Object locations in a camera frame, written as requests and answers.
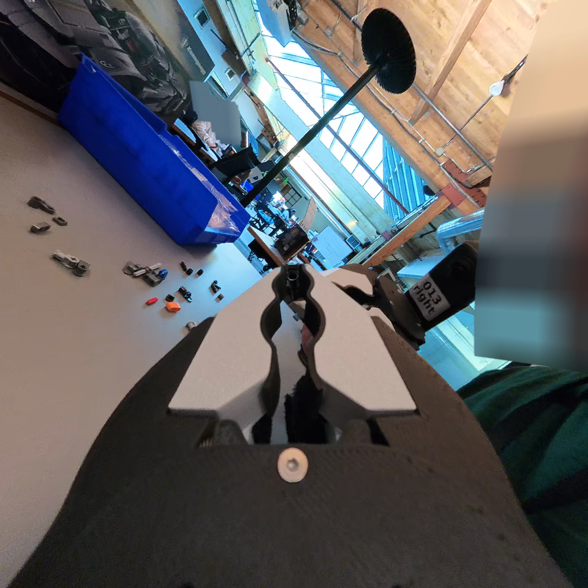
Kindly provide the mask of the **wooden desk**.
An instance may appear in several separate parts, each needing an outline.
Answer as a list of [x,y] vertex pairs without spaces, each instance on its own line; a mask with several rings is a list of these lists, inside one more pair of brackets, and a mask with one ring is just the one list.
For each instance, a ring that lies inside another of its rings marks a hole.
[[274,239],[266,233],[255,229],[253,226],[247,227],[248,233],[252,237],[249,243],[249,249],[258,259],[264,261],[269,269],[283,267],[288,264],[287,260],[275,246]]

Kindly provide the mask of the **black office chair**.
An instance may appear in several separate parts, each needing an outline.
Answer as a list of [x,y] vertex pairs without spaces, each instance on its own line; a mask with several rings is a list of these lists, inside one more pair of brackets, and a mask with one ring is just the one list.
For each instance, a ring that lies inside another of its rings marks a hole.
[[250,172],[253,168],[259,166],[260,161],[252,145],[241,149],[240,151],[222,158],[215,162],[211,170],[219,171],[227,178],[238,176],[245,172]]

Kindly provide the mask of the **blue plastic bin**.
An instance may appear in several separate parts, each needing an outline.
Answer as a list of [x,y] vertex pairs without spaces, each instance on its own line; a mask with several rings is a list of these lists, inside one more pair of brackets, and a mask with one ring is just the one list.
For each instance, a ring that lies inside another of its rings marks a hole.
[[178,245],[233,243],[249,223],[242,207],[240,235],[207,228],[217,200],[160,138],[166,123],[86,55],[58,120]]

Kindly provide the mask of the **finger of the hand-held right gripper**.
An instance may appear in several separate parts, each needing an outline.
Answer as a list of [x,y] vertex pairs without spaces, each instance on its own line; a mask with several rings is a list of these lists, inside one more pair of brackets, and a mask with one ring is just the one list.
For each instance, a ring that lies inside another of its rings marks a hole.
[[385,308],[377,278],[372,275],[349,269],[331,269],[324,271],[324,277],[360,306],[366,309]]
[[309,331],[314,341],[320,340],[324,334],[324,311],[314,299],[296,300],[290,303],[290,309],[300,319],[304,328]]

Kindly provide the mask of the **printed lego set box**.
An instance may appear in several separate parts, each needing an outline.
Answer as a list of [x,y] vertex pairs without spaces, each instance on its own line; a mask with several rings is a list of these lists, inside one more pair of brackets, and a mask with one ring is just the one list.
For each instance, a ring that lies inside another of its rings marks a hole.
[[1,84],[57,112],[83,56],[165,120],[214,69],[178,1],[1,1]]

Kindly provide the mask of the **clear plastic bags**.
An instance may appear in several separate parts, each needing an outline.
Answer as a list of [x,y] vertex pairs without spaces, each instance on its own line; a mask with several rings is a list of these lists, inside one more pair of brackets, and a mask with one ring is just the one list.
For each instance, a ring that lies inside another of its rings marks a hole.
[[187,167],[197,178],[210,195],[217,200],[214,211],[208,221],[208,229],[227,231],[232,235],[240,235],[243,232],[238,226],[237,213],[242,211],[242,206],[236,198],[227,190],[222,182],[217,179],[213,172],[183,143],[179,137],[174,135],[161,135],[160,138],[175,156]]

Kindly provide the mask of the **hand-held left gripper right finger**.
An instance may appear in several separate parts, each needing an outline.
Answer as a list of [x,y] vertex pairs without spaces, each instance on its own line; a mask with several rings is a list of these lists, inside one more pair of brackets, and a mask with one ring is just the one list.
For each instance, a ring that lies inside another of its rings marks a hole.
[[324,334],[308,347],[308,370],[320,392],[318,413],[325,420],[327,442],[335,442],[351,421],[417,415],[417,406],[386,348],[374,318],[324,272],[303,266],[308,280],[304,299],[324,311]]

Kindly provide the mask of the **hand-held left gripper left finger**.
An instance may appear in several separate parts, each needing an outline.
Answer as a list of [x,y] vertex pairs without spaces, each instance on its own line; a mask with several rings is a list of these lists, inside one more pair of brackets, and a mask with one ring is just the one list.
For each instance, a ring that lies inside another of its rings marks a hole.
[[295,319],[283,286],[285,268],[273,269],[224,306],[168,404],[173,416],[232,420],[253,439],[254,424],[270,412],[271,443],[286,443],[285,396],[295,386]]

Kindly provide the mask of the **person's green shirt torso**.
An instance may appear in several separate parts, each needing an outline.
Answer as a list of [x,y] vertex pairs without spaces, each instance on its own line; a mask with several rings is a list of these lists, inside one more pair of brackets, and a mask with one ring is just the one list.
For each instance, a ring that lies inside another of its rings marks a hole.
[[508,365],[457,394],[549,554],[574,587],[587,587],[587,374]]

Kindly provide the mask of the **black pole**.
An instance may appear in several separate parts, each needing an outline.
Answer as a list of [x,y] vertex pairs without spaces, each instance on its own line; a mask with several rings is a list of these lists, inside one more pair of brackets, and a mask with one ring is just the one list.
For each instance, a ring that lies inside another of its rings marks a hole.
[[361,46],[368,69],[246,194],[243,206],[250,204],[268,187],[372,79],[375,78],[386,92],[395,95],[412,87],[416,77],[415,47],[407,28],[392,11],[377,8],[367,15],[361,29]]

